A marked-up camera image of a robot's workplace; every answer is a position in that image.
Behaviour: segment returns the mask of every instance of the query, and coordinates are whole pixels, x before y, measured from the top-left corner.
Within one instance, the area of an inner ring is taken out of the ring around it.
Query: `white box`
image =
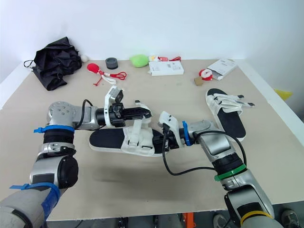
[[[208,69],[212,70],[213,78],[216,80],[223,79],[227,74],[237,67],[236,63],[229,59],[220,59],[211,64]]]
[[[149,67],[152,76],[182,75],[184,73],[180,61],[149,62]]]

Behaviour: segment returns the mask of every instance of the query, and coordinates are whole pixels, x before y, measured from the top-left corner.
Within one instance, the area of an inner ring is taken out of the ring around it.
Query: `green ball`
[[[149,64],[149,58],[145,55],[136,55],[130,58],[134,67],[143,67]]]

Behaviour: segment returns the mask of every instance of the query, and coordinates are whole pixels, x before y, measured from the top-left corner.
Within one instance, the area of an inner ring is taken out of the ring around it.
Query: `black cable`
[[[99,130],[99,129],[102,129],[103,127],[105,127],[105,125],[100,126],[100,127],[96,128],[96,129],[89,129],[89,130],[87,130],[87,131],[97,131],[97,130]]]
[[[33,60],[24,61],[24,62],[23,62],[23,66],[26,67],[26,68],[28,68],[28,67],[30,67],[30,65],[32,65],[33,62],[34,62]]]
[[[208,134],[208,133],[217,133],[217,134],[224,134],[227,135],[231,138],[234,139],[234,141],[237,142],[238,146],[240,147],[241,151],[242,151],[242,155],[243,155],[243,163],[247,166],[247,158],[246,158],[246,154],[245,154],[245,150],[244,147],[242,146],[241,142],[233,135],[228,134],[227,132],[222,132],[222,131],[205,131],[205,132],[200,132],[198,133],[195,137],[194,137],[194,141],[196,142],[198,137],[200,137],[202,134]]]
[[[77,226],[75,226],[74,228],[79,227],[83,221],[84,221],[84,220],[81,220],[81,221],[78,223],[78,225],[77,225]]]
[[[191,171],[195,171],[195,170],[215,170],[214,168],[212,167],[196,167],[196,168],[192,168],[192,169],[189,169],[189,170],[185,170],[183,172],[178,172],[178,173],[175,173],[175,172],[172,172],[170,169],[169,169],[169,166],[167,164],[167,160],[166,160],[166,154],[165,154],[165,148],[166,148],[166,141],[167,141],[167,133],[164,132],[163,134],[163,143],[162,143],[162,159],[163,159],[163,162],[165,163],[165,167],[167,169],[167,171],[173,175],[173,176],[180,176],[182,174],[185,174],[187,172],[191,172]]]
[[[89,100],[85,99],[85,100],[83,101],[83,103],[82,103],[82,110],[81,110],[81,118],[80,118],[79,123],[76,125],[75,130],[76,130],[77,128],[79,128],[79,127],[82,125],[82,122],[83,122],[83,120],[84,120],[86,102],[88,102],[91,106],[93,106],[92,103],[91,103]]]
[[[228,219],[228,222],[224,225],[223,228],[226,228],[230,221],[231,221],[231,218]]]

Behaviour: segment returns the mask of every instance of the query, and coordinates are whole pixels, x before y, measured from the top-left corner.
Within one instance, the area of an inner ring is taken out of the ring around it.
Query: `white ball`
[[[89,58],[86,55],[81,55],[80,58],[81,58],[81,62],[83,63],[86,63],[89,60]]]

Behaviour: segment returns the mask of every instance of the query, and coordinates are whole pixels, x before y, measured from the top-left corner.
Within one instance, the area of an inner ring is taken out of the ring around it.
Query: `white wall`
[[[288,103],[301,112],[303,9],[302,0],[1,0],[0,81],[68,36],[91,59],[248,58],[271,86],[295,93]]]

